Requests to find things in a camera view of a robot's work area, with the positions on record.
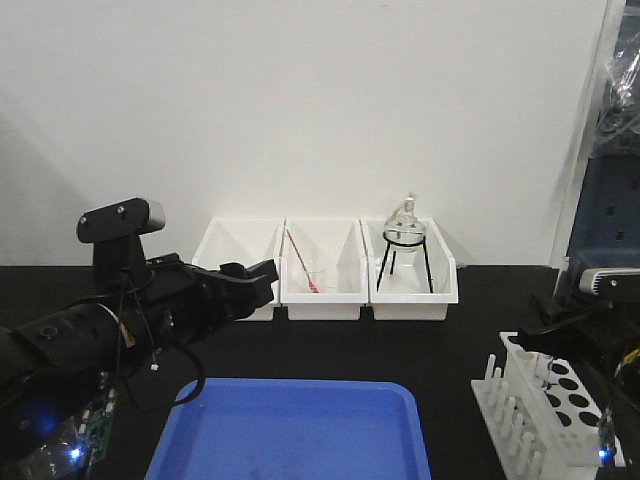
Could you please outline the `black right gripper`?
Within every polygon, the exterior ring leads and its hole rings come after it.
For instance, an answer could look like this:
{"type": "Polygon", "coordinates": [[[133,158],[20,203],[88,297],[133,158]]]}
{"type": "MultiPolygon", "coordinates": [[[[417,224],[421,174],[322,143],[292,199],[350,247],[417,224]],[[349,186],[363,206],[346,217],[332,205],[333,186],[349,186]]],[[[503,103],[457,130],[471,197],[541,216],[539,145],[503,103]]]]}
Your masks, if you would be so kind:
{"type": "Polygon", "coordinates": [[[520,325],[516,343],[526,351],[581,358],[606,376],[617,376],[639,356],[639,304],[592,301],[572,308],[530,299],[542,322],[520,325]]]}

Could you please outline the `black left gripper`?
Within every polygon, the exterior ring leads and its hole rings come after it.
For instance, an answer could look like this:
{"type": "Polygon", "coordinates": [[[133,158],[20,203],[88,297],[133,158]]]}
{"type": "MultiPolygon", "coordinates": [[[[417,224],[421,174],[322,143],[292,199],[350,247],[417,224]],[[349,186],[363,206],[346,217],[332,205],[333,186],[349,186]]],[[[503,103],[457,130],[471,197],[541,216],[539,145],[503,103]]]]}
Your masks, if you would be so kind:
{"type": "Polygon", "coordinates": [[[129,262],[119,268],[119,358],[155,360],[248,318],[274,299],[271,284],[278,280],[273,259],[219,270],[176,253],[129,262]]]}

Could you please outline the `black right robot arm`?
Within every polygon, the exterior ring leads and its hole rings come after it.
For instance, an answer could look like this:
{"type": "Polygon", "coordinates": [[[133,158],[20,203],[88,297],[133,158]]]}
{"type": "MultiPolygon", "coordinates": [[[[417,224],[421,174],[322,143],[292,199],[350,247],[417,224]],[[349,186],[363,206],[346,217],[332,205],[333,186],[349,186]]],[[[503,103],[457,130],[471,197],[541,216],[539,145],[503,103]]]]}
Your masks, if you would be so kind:
{"type": "Polygon", "coordinates": [[[557,312],[536,328],[520,326],[516,342],[579,365],[600,391],[623,448],[628,477],[639,477],[639,306],[598,301],[557,312]]]}

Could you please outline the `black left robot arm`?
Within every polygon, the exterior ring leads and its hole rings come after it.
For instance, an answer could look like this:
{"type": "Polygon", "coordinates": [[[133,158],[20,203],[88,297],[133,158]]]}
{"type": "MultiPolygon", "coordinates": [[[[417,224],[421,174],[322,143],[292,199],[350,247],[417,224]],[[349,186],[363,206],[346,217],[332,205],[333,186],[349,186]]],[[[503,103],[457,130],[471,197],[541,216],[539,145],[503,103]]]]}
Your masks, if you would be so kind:
{"type": "Polygon", "coordinates": [[[141,282],[125,269],[95,296],[1,332],[1,461],[20,460],[103,393],[161,351],[245,319],[273,298],[271,259],[206,270],[175,254],[146,263],[141,282]]]}

